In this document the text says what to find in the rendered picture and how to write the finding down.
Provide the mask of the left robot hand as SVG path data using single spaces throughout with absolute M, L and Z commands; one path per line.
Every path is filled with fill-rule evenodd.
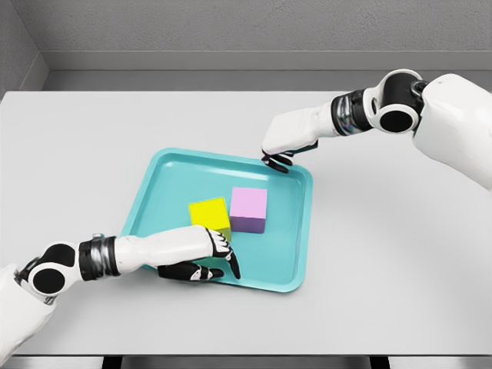
M 163 232 L 171 249 L 159 256 L 158 276 L 175 281 L 210 281 L 222 278 L 220 268 L 207 268 L 194 261 L 203 258 L 225 259 L 236 279 L 241 278 L 238 259 L 229 240 L 218 231 L 193 225 Z

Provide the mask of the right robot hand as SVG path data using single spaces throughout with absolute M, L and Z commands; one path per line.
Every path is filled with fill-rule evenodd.
M 274 117 L 261 145 L 261 160 L 268 167 L 287 174 L 295 154 L 317 148 L 313 113 L 313 108 L 303 108 Z

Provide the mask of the yellow cube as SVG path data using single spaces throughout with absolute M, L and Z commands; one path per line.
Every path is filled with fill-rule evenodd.
M 223 198 L 213 198 L 188 205 L 192 225 L 202 225 L 222 233 L 228 241 L 232 240 L 231 223 Z

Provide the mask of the pink cube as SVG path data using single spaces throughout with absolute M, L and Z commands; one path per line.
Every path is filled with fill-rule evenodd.
M 267 189 L 233 188 L 229 212 L 231 230 L 256 234 L 264 233 L 267 202 Z

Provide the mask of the teal plastic tray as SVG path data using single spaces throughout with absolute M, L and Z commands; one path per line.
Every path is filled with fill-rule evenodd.
M 190 204 L 223 198 L 229 205 L 234 188 L 263 188 L 268 192 L 264 233 L 231 236 L 241 279 L 224 259 L 200 263 L 222 269 L 222 284 L 290 292 L 306 271 L 312 187 L 310 172 L 298 165 L 283 174 L 259 159 L 166 148 L 151 159 L 121 233 L 146 237 L 189 226 Z

